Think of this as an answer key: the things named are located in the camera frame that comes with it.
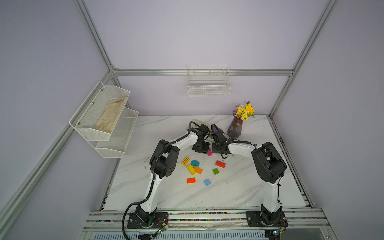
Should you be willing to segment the red wood block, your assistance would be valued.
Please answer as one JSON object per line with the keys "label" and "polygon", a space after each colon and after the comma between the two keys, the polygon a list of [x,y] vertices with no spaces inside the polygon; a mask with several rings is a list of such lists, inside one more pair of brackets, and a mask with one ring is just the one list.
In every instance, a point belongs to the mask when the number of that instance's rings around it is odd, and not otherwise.
{"label": "red wood block", "polygon": [[221,162],[221,161],[216,161],[215,165],[217,167],[220,167],[220,168],[223,168],[223,169],[226,167],[226,163]]}

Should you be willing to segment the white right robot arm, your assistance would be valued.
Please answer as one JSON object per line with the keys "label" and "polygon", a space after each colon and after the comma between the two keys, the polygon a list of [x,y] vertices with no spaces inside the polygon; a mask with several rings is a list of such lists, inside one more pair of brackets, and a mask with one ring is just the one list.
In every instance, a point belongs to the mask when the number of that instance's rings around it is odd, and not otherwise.
{"label": "white right robot arm", "polygon": [[280,179],[284,177],[287,165],[275,146],[270,142],[257,146],[248,141],[228,139],[216,125],[211,125],[211,128],[212,152],[220,154],[223,159],[228,155],[253,159],[257,173],[264,181],[264,200],[257,221],[265,227],[280,223],[284,213],[280,201]]}

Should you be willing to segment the yellow red striped block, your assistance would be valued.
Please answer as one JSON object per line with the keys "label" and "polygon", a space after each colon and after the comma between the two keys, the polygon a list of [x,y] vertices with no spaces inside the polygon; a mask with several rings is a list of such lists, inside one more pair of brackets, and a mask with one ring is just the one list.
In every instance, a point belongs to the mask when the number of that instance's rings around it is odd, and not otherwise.
{"label": "yellow red striped block", "polygon": [[181,162],[181,164],[183,165],[183,166],[186,166],[189,162],[190,162],[190,158],[189,157],[185,157],[184,159],[183,159],[183,161]]}

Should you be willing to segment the orange wood block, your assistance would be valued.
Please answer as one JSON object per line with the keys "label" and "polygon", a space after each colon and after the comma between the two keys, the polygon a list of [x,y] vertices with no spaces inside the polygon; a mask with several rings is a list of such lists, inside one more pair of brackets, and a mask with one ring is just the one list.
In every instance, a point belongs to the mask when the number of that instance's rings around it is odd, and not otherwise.
{"label": "orange wood block", "polygon": [[202,169],[200,169],[199,167],[197,167],[197,166],[194,166],[194,170],[196,171],[196,173],[198,173],[199,175],[201,175],[202,174],[202,172],[203,172],[203,170]]}

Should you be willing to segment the yellow wood block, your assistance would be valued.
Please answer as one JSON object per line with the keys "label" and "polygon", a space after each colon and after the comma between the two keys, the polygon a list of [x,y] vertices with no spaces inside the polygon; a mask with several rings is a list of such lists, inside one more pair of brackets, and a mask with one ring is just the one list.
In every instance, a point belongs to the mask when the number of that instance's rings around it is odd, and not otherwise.
{"label": "yellow wood block", "polygon": [[194,166],[192,166],[192,165],[187,165],[187,169],[191,173],[192,176],[197,173]]}

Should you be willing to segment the light blue wood block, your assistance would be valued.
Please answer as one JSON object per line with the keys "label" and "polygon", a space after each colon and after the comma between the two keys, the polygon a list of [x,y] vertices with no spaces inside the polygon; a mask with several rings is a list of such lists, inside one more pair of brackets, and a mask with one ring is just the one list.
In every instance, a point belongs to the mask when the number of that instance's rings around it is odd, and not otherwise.
{"label": "light blue wood block", "polygon": [[209,186],[211,184],[211,181],[209,179],[204,180],[204,184],[206,186]]}

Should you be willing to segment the red orange flat block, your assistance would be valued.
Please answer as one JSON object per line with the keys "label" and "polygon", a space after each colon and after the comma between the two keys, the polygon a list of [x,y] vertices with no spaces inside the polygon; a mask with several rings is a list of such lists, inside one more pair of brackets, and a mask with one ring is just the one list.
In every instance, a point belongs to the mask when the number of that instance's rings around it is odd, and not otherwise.
{"label": "red orange flat block", "polygon": [[194,184],[196,183],[196,178],[188,178],[187,179],[187,184]]}

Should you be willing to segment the beige dirty cloth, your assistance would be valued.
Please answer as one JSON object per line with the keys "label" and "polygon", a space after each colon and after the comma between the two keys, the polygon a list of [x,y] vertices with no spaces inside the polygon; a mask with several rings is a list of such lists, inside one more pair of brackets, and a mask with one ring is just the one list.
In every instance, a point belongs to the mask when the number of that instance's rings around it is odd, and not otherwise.
{"label": "beige dirty cloth", "polygon": [[191,120],[191,128],[198,128],[199,126],[201,126],[201,125],[205,125],[205,126],[207,126],[207,127],[209,127],[210,126],[210,124],[209,123],[207,123],[207,122],[204,122],[204,121],[201,121],[201,120],[199,120],[199,119],[192,119]]}

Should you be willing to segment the purple glass vase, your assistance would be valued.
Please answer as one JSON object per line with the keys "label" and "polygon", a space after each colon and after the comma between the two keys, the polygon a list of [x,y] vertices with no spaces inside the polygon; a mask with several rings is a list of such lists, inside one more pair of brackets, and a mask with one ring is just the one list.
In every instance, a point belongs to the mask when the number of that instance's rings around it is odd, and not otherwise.
{"label": "purple glass vase", "polygon": [[233,110],[233,120],[228,127],[227,134],[232,139],[238,139],[242,133],[243,120],[236,116],[237,110]]}

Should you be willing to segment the white mesh lower shelf basket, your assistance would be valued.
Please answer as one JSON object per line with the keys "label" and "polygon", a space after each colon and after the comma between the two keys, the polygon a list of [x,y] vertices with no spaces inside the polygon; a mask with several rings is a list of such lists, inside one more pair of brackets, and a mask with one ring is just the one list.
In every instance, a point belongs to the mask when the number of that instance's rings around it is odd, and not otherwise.
{"label": "white mesh lower shelf basket", "polygon": [[104,159],[122,158],[131,139],[139,112],[124,108],[115,129],[107,142],[98,142],[97,152]]}

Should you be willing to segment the white mesh shelf basket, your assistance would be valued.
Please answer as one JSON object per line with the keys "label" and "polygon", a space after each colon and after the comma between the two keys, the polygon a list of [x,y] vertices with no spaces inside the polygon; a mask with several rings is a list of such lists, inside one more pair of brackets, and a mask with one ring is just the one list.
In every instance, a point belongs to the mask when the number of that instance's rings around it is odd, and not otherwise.
{"label": "white mesh shelf basket", "polygon": [[122,158],[131,139],[139,112],[124,108],[115,129],[107,142],[98,142],[97,152],[104,159]]}
{"label": "white mesh shelf basket", "polygon": [[130,91],[128,90],[117,86],[106,86],[102,82],[98,82],[82,106],[70,119],[69,124],[86,141],[106,142],[110,139],[112,133],[108,134],[95,130],[94,125],[111,100],[123,97],[129,98],[129,96]]}

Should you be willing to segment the beige glove in basket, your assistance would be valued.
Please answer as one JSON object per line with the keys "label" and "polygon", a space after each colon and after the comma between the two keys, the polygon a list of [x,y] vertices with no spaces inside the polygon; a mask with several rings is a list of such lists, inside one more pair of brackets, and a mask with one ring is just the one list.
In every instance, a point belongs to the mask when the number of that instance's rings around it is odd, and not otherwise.
{"label": "beige glove in basket", "polygon": [[94,125],[94,129],[111,134],[127,100],[128,97],[111,100],[105,106],[102,115]]}

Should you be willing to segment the white mesh upper shelf basket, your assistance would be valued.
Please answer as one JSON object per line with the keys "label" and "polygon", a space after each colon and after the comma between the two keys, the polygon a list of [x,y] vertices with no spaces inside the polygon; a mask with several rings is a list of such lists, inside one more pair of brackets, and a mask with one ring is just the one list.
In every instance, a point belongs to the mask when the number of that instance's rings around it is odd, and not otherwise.
{"label": "white mesh upper shelf basket", "polygon": [[94,125],[111,100],[123,97],[129,98],[129,96],[130,91],[128,90],[117,86],[106,86],[102,82],[98,82],[82,106],[70,119],[69,124],[86,141],[106,142],[110,139],[112,133],[108,134],[95,130]]}

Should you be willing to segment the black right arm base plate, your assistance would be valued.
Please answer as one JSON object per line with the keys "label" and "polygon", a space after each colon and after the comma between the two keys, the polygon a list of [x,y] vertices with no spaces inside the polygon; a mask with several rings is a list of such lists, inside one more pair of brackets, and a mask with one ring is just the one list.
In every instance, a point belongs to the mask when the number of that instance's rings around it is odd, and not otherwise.
{"label": "black right arm base plate", "polygon": [[288,221],[283,211],[247,211],[246,220],[249,227],[287,227]]}

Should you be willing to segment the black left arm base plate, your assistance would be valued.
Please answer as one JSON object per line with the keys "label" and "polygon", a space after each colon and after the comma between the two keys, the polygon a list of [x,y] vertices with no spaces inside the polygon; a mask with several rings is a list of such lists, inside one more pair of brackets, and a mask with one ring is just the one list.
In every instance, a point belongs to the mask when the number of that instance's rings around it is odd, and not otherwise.
{"label": "black left arm base plate", "polygon": [[127,229],[160,229],[168,224],[169,213],[156,212],[148,218],[140,218],[136,212],[129,214],[129,219],[125,224]]}

